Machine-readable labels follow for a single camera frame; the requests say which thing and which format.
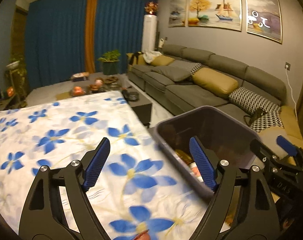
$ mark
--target blue curtain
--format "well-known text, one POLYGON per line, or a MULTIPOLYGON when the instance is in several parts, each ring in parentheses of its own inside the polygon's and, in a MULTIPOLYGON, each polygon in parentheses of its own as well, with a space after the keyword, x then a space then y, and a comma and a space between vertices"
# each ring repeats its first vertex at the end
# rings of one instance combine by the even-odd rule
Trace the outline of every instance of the blue curtain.
POLYGON ((25 58, 30 87, 69 79, 85 70, 87 0, 38 0, 30 4, 25 58))
MULTIPOLYGON (((95 58, 118 49, 119 72, 127 69, 126 53, 141 50, 145 5, 157 0, 98 0, 95 23, 95 58)), ((99 62, 95 61, 96 72, 99 62)))

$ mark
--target picture frame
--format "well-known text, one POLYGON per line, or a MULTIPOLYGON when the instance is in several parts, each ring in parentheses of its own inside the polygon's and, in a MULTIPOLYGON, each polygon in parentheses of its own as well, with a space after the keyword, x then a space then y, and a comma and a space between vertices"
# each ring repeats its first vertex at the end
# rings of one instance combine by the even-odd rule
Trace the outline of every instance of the picture frame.
POLYGON ((246 0, 246 31, 282 44, 279 0, 246 0))
POLYGON ((185 27, 187 0, 171 0, 168 27, 185 27))
POLYGON ((188 26, 242 31, 242 0, 189 0, 188 26))

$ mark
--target wall socket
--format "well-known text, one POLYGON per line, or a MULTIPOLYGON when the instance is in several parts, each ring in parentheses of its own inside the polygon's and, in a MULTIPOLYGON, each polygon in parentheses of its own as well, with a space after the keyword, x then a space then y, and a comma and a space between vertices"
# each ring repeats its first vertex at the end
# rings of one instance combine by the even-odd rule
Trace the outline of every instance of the wall socket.
POLYGON ((290 64, 288 62, 285 62, 285 68, 290 71, 290 64))

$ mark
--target orange curtain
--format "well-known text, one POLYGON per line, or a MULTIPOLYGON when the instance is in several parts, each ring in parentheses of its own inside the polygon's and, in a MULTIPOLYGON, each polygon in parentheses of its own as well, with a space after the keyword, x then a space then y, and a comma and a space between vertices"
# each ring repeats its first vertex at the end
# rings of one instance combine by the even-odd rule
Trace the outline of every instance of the orange curtain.
POLYGON ((97 0, 87 0, 85 23, 85 69, 95 73, 94 31, 97 0))

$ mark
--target white cloth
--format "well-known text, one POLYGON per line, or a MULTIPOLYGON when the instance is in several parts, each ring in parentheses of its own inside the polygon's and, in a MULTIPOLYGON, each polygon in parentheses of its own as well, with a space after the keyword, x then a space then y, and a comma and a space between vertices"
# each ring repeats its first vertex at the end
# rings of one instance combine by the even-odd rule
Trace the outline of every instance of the white cloth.
POLYGON ((159 51, 146 51, 142 56, 144 57, 145 62, 149 64, 160 55, 162 54, 159 51))
MULTIPOLYGON (((103 137, 110 140, 110 155, 87 196, 110 238, 132 239, 147 227, 152 240, 188 240, 207 205, 187 187, 118 91, 0 112, 0 214, 6 222, 18 232, 41 165, 65 167, 103 137), (145 221, 137 219, 138 212, 145 221)), ((61 199, 68 225, 77 231, 64 187, 61 199)))

